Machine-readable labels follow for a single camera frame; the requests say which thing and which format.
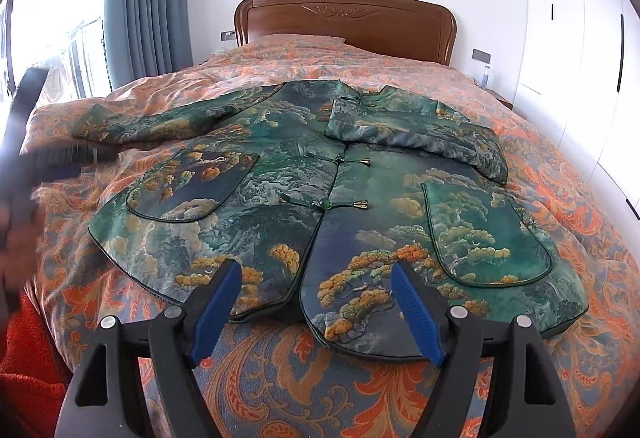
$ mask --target bottle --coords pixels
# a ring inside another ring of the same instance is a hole
[[[480,87],[485,90],[488,83],[489,83],[489,65],[484,67],[484,74],[482,75],[482,83],[480,84]]]

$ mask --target red towel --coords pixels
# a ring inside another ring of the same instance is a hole
[[[26,294],[22,294],[20,305],[6,339],[0,335],[0,392],[31,436],[50,438],[71,373]]]

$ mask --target wooden headboard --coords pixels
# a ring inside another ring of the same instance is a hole
[[[329,35],[370,52],[444,65],[456,39],[448,9],[415,0],[244,0],[235,24],[238,46],[274,33]]]

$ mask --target person's hand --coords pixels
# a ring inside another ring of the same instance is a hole
[[[6,229],[11,219],[9,207],[0,204],[0,227]],[[44,212],[37,209],[28,224],[11,227],[4,248],[0,248],[0,277],[4,275],[7,291],[17,292],[38,268],[38,238],[44,228]]]

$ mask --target wardrobe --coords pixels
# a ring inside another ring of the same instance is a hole
[[[629,0],[529,0],[514,111],[573,164],[640,261],[640,18]]]

